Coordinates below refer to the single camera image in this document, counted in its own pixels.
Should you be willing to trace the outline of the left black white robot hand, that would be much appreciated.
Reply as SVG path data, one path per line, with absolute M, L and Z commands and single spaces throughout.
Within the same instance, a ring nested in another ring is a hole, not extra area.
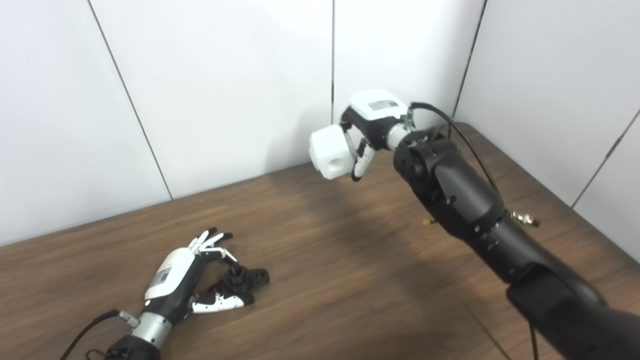
M 218 232 L 212 227 L 187 246 L 171 251 L 145 292 L 142 312 L 161 316 L 176 326 L 194 313 L 224 312 L 252 305 L 253 295 L 231 292 L 222 283 L 206 292 L 196 291 L 209 264 L 218 261 L 228 266 L 239 264 L 230 251 L 218 245 L 232 237 L 232 233 Z

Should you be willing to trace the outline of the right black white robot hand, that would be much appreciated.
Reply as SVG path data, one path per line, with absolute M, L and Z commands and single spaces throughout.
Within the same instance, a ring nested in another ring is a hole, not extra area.
M 400 142 L 417 130 L 412 110 L 384 89 L 355 93 L 340 116 L 339 125 L 346 137 L 352 128 L 362 134 L 350 173 L 354 182 L 364 177 L 377 151 L 395 152 Z

